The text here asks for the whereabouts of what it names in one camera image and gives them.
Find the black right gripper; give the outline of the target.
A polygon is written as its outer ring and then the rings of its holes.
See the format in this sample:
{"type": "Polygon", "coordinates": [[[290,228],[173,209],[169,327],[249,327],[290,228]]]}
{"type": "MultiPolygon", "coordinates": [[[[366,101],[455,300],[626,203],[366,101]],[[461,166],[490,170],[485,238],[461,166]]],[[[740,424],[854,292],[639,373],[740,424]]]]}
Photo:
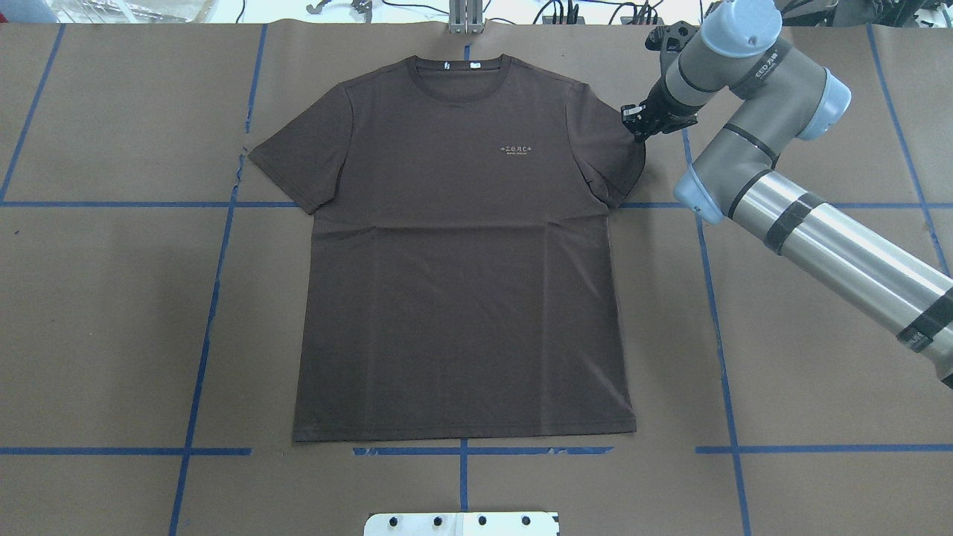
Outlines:
{"type": "Polygon", "coordinates": [[[669,135],[698,123],[699,106],[689,106],[674,98],[663,78],[650,89],[640,104],[622,106],[622,122],[630,125],[637,141],[655,135],[669,135]]]}

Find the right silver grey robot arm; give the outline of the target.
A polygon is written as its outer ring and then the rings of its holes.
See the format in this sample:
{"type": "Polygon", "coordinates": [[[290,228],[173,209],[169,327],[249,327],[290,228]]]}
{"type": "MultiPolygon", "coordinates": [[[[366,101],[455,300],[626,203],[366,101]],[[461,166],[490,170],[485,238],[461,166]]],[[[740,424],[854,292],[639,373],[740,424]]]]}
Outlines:
{"type": "Polygon", "coordinates": [[[852,99],[782,28],[772,1],[724,1],[701,26],[654,28],[646,47],[660,55],[660,78],[644,101],[622,107],[622,122],[646,141],[693,126],[722,89],[741,99],[674,196],[706,223],[734,221],[926,357],[950,386],[950,277],[777,170],[793,140],[824,135],[852,99]]]}

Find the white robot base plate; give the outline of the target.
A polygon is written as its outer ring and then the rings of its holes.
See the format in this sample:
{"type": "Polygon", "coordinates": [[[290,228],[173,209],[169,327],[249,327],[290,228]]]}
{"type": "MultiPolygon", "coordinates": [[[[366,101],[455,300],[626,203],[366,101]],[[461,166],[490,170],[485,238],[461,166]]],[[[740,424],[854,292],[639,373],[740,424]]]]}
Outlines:
{"type": "Polygon", "coordinates": [[[558,514],[545,511],[379,513],[364,535],[559,535],[558,514]]]}

